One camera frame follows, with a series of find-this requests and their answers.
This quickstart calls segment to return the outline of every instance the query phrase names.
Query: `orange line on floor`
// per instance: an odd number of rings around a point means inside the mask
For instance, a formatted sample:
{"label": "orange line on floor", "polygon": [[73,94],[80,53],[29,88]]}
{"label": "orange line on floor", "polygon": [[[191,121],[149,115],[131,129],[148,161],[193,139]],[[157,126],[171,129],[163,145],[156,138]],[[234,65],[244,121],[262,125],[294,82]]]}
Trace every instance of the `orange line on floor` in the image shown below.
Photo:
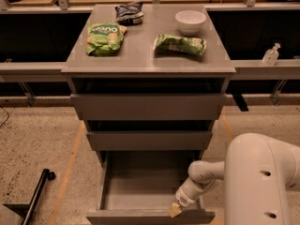
{"label": "orange line on floor", "polygon": [[57,197],[56,197],[56,202],[55,202],[55,205],[52,209],[52,213],[51,213],[48,225],[56,225],[57,224],[56,220],[57,220],[57,217],[58,217],[58,214],[59,214],[60,206],[61,206],[61,204],[63,202],[63,199],[64,199],[64,196],[65,196],[65,192],[66,192],[66,188],[67,188],[67,184],[68,184],[68,179],[70,177],[71,170],[73,168],[75,158],[78,154],[80,144],[82,143],[83,128],[84,128],[84,125],[83,125],[83,122],[81,122],[79,130],[78,130],[77,135],[76,135],[75,142],[74,142],[73,147],[72,147],[72,153],[71,153],[71,155],[68,159],[68,162],[67,162],[66,171],[65,171],[64,177],[62,179],[62,184],[59,188],[59,191],[58,191],[58,194],[57,194]]}
{"label": "orange line on floor", "polygon": [[227,135],[228,135],[228,137],[229,137],[231,140],[233,140],[232,129],[231,129],[231,126],[228,124],[228,120],[227,120],[227,118],[226,118],[225,112],[222,111],[221,115],[222,115],[222,119],[223,119],[223,122],[224,122],[225,129],[226,129],[226,131],[227,131]]}

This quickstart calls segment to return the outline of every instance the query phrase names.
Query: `gray countertop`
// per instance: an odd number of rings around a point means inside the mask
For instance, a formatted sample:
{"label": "gray countertop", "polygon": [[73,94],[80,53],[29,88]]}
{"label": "gray countertop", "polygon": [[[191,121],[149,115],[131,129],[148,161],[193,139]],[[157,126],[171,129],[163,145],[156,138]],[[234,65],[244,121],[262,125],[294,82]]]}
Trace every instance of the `gray countertop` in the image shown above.
{"label": "gray countertop", "polygon": [[[86,26],[83,28],[66,66],[64,74],[86,73],[214,73],[233,74],[231,60],[218,37],[203,5],[143,5],[143,23],[129,26],[121,49],[116,56],[93,57],[85,53],[87,26],[90,23],[113,23],[116,5],[95,6]],[[183,36],[177,29],[175,14],[181,10],[199,10],[207,20],[195,36],[204,38],[207,48],[202,57],[182,52],[156,53],[153,44],[158,34]]]}

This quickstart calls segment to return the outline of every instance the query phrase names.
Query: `green chip bag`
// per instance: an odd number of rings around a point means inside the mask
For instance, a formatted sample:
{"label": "green chip bag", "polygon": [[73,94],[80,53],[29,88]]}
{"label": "green chip bag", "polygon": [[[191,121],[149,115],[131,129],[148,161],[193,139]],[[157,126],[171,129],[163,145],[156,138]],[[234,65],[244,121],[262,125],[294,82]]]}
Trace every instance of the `green chip bag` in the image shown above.
{"label": "green chip bag", "polygon": [[113,56],[120,49],[126,27],[117,23],[92,23],[87,32],[86,54]]}
{"label": "green chip bag", "polygon": [[206,49],[206,40],[196,37],[159,34],[154,42],[154,49],[159,52],[174,51],[202,56]]}

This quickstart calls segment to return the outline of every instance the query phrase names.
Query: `snack bag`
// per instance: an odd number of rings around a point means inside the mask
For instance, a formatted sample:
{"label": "snack bag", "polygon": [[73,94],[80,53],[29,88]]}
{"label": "snack bag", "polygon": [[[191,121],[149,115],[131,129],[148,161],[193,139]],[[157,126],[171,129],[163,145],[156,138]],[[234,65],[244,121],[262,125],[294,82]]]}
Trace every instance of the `snack bag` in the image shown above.
{"label": "snack bag", "polygon": [[116,22],[123,25],[139,24],[143,21],[143,2],[132,2],[115,7]]}
{"label": "snack bag", "polygon": [[159,34],[154,42],[153,49],[159,52],[175,51],[201,56],[206,49],[206,40],[196,37]]}
{"label": "snack bag", "polygon": [[88,26],[85,52],[93,56],[113,56],[119,51],[126,27],[117,23],[92,23]]}

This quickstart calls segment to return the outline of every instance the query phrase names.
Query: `black metal pole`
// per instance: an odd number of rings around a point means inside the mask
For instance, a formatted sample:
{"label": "black metal pole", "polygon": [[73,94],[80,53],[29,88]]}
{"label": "black metal pole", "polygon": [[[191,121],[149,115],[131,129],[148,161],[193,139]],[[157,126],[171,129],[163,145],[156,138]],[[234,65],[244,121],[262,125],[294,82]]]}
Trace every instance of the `black metal pole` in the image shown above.
{"label": "black metal pole", "polygon": [[43,170],[43,173],[42,175],[40,176],[39,178],[39,181],[38,181],[38,184],[37,184],[37,187],[36,187],[36,190],[35,190],[35,193],[30,201],[30,204],[29,204],[29,210],[26,214],[26,217],[24,218],[24,220],[22,221],[22,225],[28,225],[29,222],[30,222],[30,219],[31,219],[31,216],[33,215],[34,211],[35,211],[35,208],[38,204],[38,199],[39,199],[39,196],[41,194],[41,191],[45,185],[45,182],[49,176],[49,169],[44,169]]}

